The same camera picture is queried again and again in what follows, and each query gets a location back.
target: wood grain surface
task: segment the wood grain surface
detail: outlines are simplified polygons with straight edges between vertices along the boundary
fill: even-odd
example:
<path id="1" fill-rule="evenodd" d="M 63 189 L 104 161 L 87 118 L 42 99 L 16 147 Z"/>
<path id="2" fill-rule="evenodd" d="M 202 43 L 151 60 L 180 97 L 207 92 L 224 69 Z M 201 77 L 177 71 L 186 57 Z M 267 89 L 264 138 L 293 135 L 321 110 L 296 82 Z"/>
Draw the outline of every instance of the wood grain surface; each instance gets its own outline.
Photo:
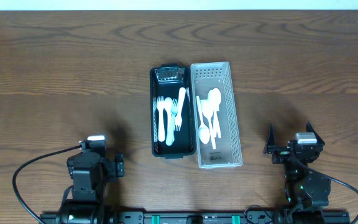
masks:
<path id="1" fill-rule="evenodd" d="M 220 61 L 231 64 L 244 165 L 155 158 L 149 70 Z M 117 208 L 274 207 L 286 201 L 283 166 L 262 154 L 269 123 L 285 143 L 307 121 L 326 142 L 310 166 L 358 188 L 358 11 L 0 12 L 0 223 L 36 223 L 12 190 L 21 164 L 92 134 L 124 154 L 126 176 L 106 197 Z M 74 153 L 20 173 L 37 214 L 59 209 Z M 358 196 L 331 188 L 329 208 L 353 219 Z"/>

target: utensil handle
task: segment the utensil handle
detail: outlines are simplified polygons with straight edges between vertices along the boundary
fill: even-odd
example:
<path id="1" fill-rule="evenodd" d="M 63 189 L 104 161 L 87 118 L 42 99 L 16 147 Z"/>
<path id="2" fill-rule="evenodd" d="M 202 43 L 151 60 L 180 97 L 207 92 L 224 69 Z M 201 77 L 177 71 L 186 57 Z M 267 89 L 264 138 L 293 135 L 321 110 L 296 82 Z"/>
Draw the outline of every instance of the utensil handle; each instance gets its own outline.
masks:
<path id="1" fill-rule="evenodd" d="M 165 143 L 167 146 L 171 146 L 173 143 L 173 127 L 175 127 L 175 115 L 172 114 L 171 117 L 171 123 L 169 124 L 168 134 L 167 134 L 167 140 Z"/>
<path id="2" fill-rule="evenodd" d="M 196 96 L 197 99 L 197 108 L 198 108 L 198 115 L 200 116 L 200 126 L 204 124 L 203 121 L 203 111 L 201 109 L 201 102 L 200 102 L 200 97 Z"/>
<path id="3" fill-rule="evenodd" d="M 159 141 L 164 141 L 165 140 L 165 130 L 164 130 L 164 118 L 163 116 L 163 111 L 159 111 L 159 116 L 158 116 L 158 140 Z"/>
<path id="4" fill-rule="evenodd" d="M 221 138 L 221 127 L 219 125 L 219 120 L 218 120 L 218 114 L 216 113 L 216 110 L 214 110 L 214 131 L 216 134 L 218 134 L 218 138 Z"/>
<path id="5" fill-rule="evenodd" d="M 212 128 L 212 123 L 211 123 L 211 119 L 208 119 L 208 125 L 209 125 L 209 135 L 211 136 L 211 143 L 212 143 L 212 148 L 216 149 L 216 144 L 215 144 L 215 138 L 213 136 L 213 128 Z"/>
<path id="6" fill-rule="evenodd" d="M 186 89 L 181 87 L 179 89 L 179 97 L 178 97 L 178 114 L 177 116 L 181 117 L 181 109 L 183 108 L 183 102 L 185 100 L 185 94 L 186 94 Z"/>

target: utensil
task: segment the utensil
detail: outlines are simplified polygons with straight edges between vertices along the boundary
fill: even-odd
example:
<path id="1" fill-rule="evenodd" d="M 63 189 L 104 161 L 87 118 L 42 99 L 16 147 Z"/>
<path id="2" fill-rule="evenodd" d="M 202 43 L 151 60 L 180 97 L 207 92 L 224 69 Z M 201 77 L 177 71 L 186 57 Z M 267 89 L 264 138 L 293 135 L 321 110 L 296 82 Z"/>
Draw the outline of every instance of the utensil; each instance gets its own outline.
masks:
<path id="1" fill-rule="evenodd" d="M 208 120 L 209 135 L 211 136 L 212 148 L 216 149 L 215 138 L 213 136 L 213 127 L 212 127 L 212 123 L 211 123 L 211 118 L 212 118 L 212 115 L 214 114 L 212 106 L 208 100 L 201 100 L 201 107 L 203 110 L 203 115 Z"/>
<path id="2" fill-rule="evenodd" d="M 181 128 L 181 109 L 183 108 L 185 94 L 186 94 L 186 89 L 181 87 L 179 89 L 179 96 L 178 96 L 178 114 L 175 118 L 175 130 L 176 131 L 180 131 L 180 128 Z"/>
<path id="3" fill-rule="evenodd" d="M 167 140 L 165 141 L 165 143 L 168 146 L 171 146 L 173 143 L 173 128 L 175 127 L 175 116 L 178 113 L 178 100 L 174 99 L 173 100 L 173 105 L 171 107 L 171 123 L 169 124 L 169 128 L 168 128 L 168 134 L 167 134 Z"/>
<path id="4" fill-rule="evenodd" d="M 200 97 L 196 96 L 197 99 L 197 108 L 198 108 L 198 115 L 200 116 L 200 127 L 198 128 L 198 137 L 200 138 L 200 141 L 204 144 L 207 144 L 209 142 L 209 129 L 204 124 L 203 121 L 203 110 L 201 109 L 201 103 L 200 103 Z"/>
<path id="5" fill-rule="evenodd" d="M 164 97 L 159 96 L 157 98 L 157 110 L 159 112 L 159 115 L 158 115 L 158 140 L 161 142 L 165 140 L 164 118 L 163 118 L 164 107 L 165 107 Z"/>
<path id="6" fill-rule="evenodd" d="M 221 127 L 219 125 L 217 111 L 219 111 L 219 104 L 222 102 L 222 94 L 218 88 L 210 90 L 208 93 L 208 101 L 211 103 L 214 112 L 214 137 L 218 134 L 218 138 L 221 138 Z"/>
<path id="7" fill-rule="evenodd" d="M 164 100 L 164 104 L 165 104 L 165 111 L 167 112 L 167 129 L 171 123 L 171 107 L 172 107 L 172 98 L 170 97 L 166 97 L 166 99 Z"/>

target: wooden table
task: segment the wooden table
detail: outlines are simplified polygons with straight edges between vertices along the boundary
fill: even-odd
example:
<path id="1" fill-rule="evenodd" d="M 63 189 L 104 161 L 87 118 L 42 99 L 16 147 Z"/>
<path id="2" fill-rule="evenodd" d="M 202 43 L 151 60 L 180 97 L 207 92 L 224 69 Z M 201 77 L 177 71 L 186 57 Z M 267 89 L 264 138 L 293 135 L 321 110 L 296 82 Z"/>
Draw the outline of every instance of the wooden table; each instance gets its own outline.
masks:
<path id="1" fill-rule="evenodd" d="M 244 165 L 203 170 L 197 155 L 155 158 L 149 70 L 231 64 Z M 358 11 L 0 12 L 0 223 L 36 223 L 13 193 L 34 157 L 105 134 L 125 157 L 115 207 L 244 210 L 286 203 L 283 166 L 263 155 L 269 123 L 286 143 L 311 121 L 326 147 L 312 168 L 358 188 Z M 26 167 L 19 190 L 40 214 L 71 185 L 65 161 Z M 358 196 L 331 185 L 353 219 Z"/>

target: fork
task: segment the fork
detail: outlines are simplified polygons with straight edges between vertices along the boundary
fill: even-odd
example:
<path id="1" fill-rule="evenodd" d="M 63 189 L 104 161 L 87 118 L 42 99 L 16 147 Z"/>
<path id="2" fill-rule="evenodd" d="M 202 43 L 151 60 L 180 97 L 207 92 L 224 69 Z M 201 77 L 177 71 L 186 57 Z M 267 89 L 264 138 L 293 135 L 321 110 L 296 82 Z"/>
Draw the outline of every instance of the fork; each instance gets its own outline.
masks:
<path id="1" fill-rule="evenodd" d="M 178 113 L 178 100 L 174 99 L 171 107 L 171 123 L 169 124 L 167 140 L 165 143 L 171 146 L 173 143 L 173 128 L 175 127 L 175 116 Z"/>
<path id="2" fill-rule="evenodd" d="M 186 94 L 186 89 L 181 87 L 179 89 L 179 96 L 178 96 L 178 114 L 177 117 L 175 118 L 175 131 L 180 131 L 181 128 L 181 109 L 183 108 L 183 102 L 185 100 L 185 94 Z"/>
<path id="3" fill-rule="evenodd" d="M 163 118 L 164 107 L 165 107 L 164 97 L 159 96 L 157 98 L 157 110 L 159 112 L 159 115 L 158 115 L 158 140 L 160 142 L 165 140 L 164 118 Z"/>

